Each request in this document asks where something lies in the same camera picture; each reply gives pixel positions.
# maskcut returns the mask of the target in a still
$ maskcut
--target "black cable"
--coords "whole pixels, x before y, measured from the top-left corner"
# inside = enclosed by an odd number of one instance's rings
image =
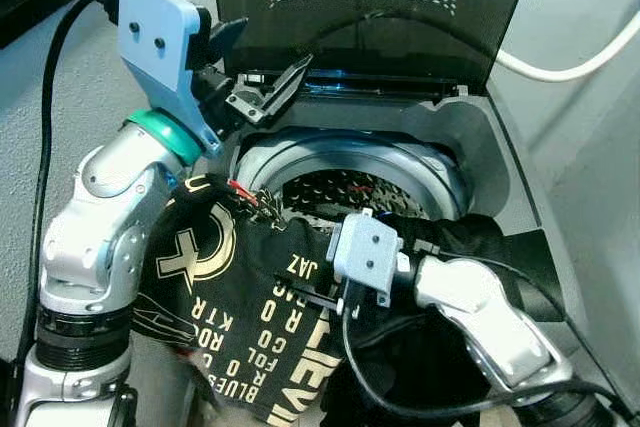
[[[95,0],[78,0],[64,15],[51,41],[47,61],[42,78],[42,105],[41,122],[42,138],[40,144],[40,167],[38,169],[38,182],[36,185],[35,203],[33,206],[33,220],[31,224],[31,249],[29,255],[29,271],[27,283],[27,305],[22,321],[22,332],[18,344],[18,352],[14,361],[14,379],[20,380],[22,367],[34,343],[38,306],[38,284],[40,277],[40,250],[42,243],[42,216],[44,213],[45,194],[49,178],[49,166],[51,164],[51,106],[53,103],[53,80],[56,66],[60,58],[60,52],[64,40],[71,29],[72,24],[80,13]],[[16,382],[16,388],[20,388],[21,381]]]
[[[584,382],[582,380],[576,379],[576,380],[567,380],[563,382],[554,382],[554,383],[549,383],[545,385],[538,385],[534,387],[527,387],[524,389],[519,389],[515,392],[497,394],[476,402],[454,405],[450,407],[415,409],[411,407],[398,405],[386,400],[381,395],[379,395],[375,390],[373,390],[371,385],[369,385],[364,375],[362,374],[362,371],[360,370],[360,367],[358,366],[358,363],[354,358],[353,349],[351,347],[351,342],[349,340],[350,322],[351,322],[351,309],[345,306],[344,312],[342,313],[342,340],[344,343],[345,354],[347,356],[347,360],[349,361],[349,365],[353,370],[353,374],[355,375],[358,383],[364,389],[364,391],[369,396],[369,398],[376,405],[378,405],[378,407],[400,417],[416,419],[416,420],[426,420],[426,421],[457,419],[469,414],[474,414],[474,413],[491,409],[500,405],[513,404],[518,399],[521,399],[524,397],[533,397],[536,395],[550,394],[555,392],[580,392],[580,393],[599,394],[609,399],[611,402],[616,402],[618,400],[618,396],[609,392],[607,389],[599,385],[592,384],[590,382]]]
[[[347,17],[320,30],[307,42],[301,44],[298,47],[298,51],[304,53],[317,53],[319,50],[319,42],[326,37],[329,37],[331,34],[334,34],[335,32],[338,32],[347,27],[351,27],[352,25],[359,25],[361,22],[368,22],[375,19],[412,20],[444,32],[445,34],[450,35],[454,39],[462,42],[466,46],[490,59],[493,59],[496,56],[496,51],[494,49],[486,46],[478,39],[471,37],[463,30],[455,28],[449,22],[443,22],[436,18],[427,17],[426,15],[422,15],[417,12],[404,10],[372,10],[369,12],[356,14],[355,16]]]
[[[494,265],[494,266],[499,267],[500,269],[503,269],[504,271],[509,272],[510,274],[518,277],[520,280],[522,280],[523,282],[526,282],[531,287],[533,287],[538,292],[540,292],[540,294],[547,300],[547,302],[549,302],[551,304],[551,306],[562,316],[562,320],[567,323],[567,325],[569,326],[569,329],[571,330],[573,335],[576,337],[576,339],[578,339],[578,342],[580,343],[582,348],[587,352],[587,354],[589,355],[589,357],[591,358],[593,363],[596,365],[598,370],[600,370],[600,372],[602,373],[602,376],[606,379],[608,384],[611,386],[611,388],[613,389],[613,391],[615,392],[615,394],[618,397],[617,401],[614,402],[614,403],[617,406],[624,408],[625,411],[626,411],[625,414],[628,414],[629,416],[633,417],[633,414],[632,414],[633,411],[630,408],[630,404],[625,399],[625,396],[622,393],[622,390],[620,389],[620,387],[617,385],[617,383],[613,379],[613,376],[611,375],[611,373],[598,360],[593,348],[589,344],[589,341],[582,334],[582,332],[580,332],[580,329],[576,325],[575,321],[567,313],[567,311],[560,304],[560,302],[558,302],[538,282],[533,280],[531,277],[529,277],[524,272],[521,272],[520,270],[516,269],[515,267],[513,267],[513,266],[511,266],[509,264],[505,264],[504,262],[500,262],[498,260],[493,260],[493,259],[489,259],[489,258],[485,258],[485,257],[476,257],[476,256],[473,256],[473,255],[454,254],[452,252],[446,252],[446,251],[443,251],[443,250],[441,250],[438,255],[442,256],[442,257],[452,258],[452,259],[477,260],[478,262],[483,262],[483,263],[486,263],[486,264]]]

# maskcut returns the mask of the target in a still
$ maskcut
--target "tinted glass lid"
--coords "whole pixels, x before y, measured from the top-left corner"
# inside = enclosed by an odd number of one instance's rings
[[[249,17],[228,73],[284,70],[312,52],[314,71],[420,77],[482,92],[517,0],[217,0]]]

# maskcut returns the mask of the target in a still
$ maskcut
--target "gray wall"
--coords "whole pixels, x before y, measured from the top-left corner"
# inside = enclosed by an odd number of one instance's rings
[[[195,1],[215,10],[214,0]],[[637,5],[638,0],[521,0],[504,47],[536,66],[572,67],[615,35]],[[24,308],[40,83],[60,16],[0,51],[0,158],[5,165],[0,177],[0,356],[5,358],[15,353]],[[578,269],[596,348],[636,393],[639,55],[640,38],[583,81],[546,85],[496,67],[491,84],[492,92],[511,106],[549,192]],[[115,30],[97,8],[81,18],[69,37],[55,93],[48,215],[69,197],[71,174],[82,156],[111,138],[129,112],[145,106],[117,56]],[[151,382],[167,385],[156,377],[148,377]]]
[[[596,54],[640,0],[520,0],[503,49],[564,69]],[[640,394],[640,36],[589,78],[530,81],[496,66],[572,257],[594,347]]]

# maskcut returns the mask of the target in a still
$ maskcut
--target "washing machine drum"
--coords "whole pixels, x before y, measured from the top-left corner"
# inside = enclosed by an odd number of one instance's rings
[[[320,229],[349,212],[455,220],[469,208],[459,167],[433,145],[388,134],[286,129],[240,157],[235,178],[245,188],[281,196],[288,217]]]

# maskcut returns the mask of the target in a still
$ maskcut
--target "white cable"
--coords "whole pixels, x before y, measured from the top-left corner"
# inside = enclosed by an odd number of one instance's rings
[[[584,64],[581,64],[572,69],[566,70],[544,70],[534,67],[532,65],[523,62],[520,59],[516,59],[513,55],[499,50],[496,57],[496,62],[503,65],[509,70],[512,70],[518,74],[529,77],[530,79],[539,80],[542,82],[566,82],[568,80],[578,79],[590,74],[591,72],[599,69],[608,61],[610,61],[627,43],[633,38],[634,35],[640,30],[640,11],[636,12],[629,23],[620,31],[620,33],[613,39],[609,45],[607,45],[600,53],[595,57],[587,60]]]

